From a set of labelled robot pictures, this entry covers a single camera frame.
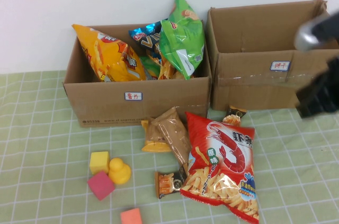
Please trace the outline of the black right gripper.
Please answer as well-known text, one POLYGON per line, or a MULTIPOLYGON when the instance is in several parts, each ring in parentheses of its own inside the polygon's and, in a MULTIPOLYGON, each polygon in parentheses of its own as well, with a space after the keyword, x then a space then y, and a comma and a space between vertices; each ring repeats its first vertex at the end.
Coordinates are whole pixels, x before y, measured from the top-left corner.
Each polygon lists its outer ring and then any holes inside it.
POLYGON ((327 69, 296 91, 296 105, 302 119, 338 111, 338 57, 327 62, 327 69))

